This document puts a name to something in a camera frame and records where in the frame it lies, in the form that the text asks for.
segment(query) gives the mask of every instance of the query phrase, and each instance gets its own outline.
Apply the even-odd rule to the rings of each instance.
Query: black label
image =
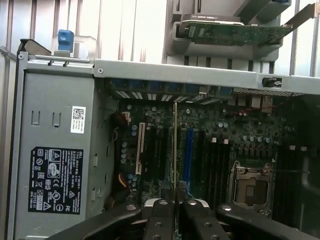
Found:
[[[28,212],[80,214],[82,149],[31,151]]]

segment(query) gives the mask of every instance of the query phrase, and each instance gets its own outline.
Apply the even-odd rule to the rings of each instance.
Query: blue tab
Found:
[[[69,30],[59,30],[58,32],[58,50],[74,51],[75,34]]]

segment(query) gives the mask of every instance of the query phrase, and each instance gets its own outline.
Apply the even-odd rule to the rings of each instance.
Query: metal chassis wall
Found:
[[[15,91],[16,98],[14,103],[14,141],[11,155],[12,175],[7,236],[7,239],[9,240],[15,239],[15,223],[18,207],[17,186],[19,186],[18,171],[22,142],[21,131],[23,127],[22,107],[24,104],[24,82],[26,70],[29,73],[47,73],[50,75],[76,76],[81,78],[85,77],[88,79],[92,79],[93,75],[101,80],[103,80],[103,78],[134,79],[320,95],[320,78],[316,77],[282,76],[239,70],[166,64],[159,65],[125,61],[107,61],[101,59],[89,61],[87,59],[62,58],[55,56],[28,56],[28,53],[21,52],[18,55],[18,70],[16,75],[17,80]],[[265,77],[282,78],[282,87],[263,87],[262,80]]]
[[[44,239],[84,221],[102,210],[104,196],[108,196],[111,191],[113,147],[109,147],[106,155],[107,145],[104,144],[109,138],[109,128],[106,127],[108,121],[99,123],[100,126],[104,125],[104,129],[97,129],[97,121],[108,118],[117,109],[117,104],[110,100],[108,104],[101,106],[105,102],[100,101],[97,96],[100,92],[99,83],[92,78],[93,65],[90,61],[69,59],[66,68],[63,67],[65,61],[59,61],[61,59],[57,57],[54,59],[56,62],[48,68],[49,61],[36,59],[27,52],[20,52],[18,55],[6,238],[9,240]],[[68,119],[71,118],[72,106],[86,107],[84,134],[70,133]],[[106,109],[107,112],[102,113],[99,108]],[[32,124],[31,110],[37,113],[38,110],[41,111],[38,125]],[[51,124],[52,112],[58,113],[57,115],[60,113],[59,128]],[[36,146],[83,149],[79,215],[28,212],[30,153]],[[98,161],[96,153],[102,163],[95,168],[93,163]],[[101,182],[104,182],[104,186],[98,192]],[[97,189],[93,191],[92,186],[97,186]]]

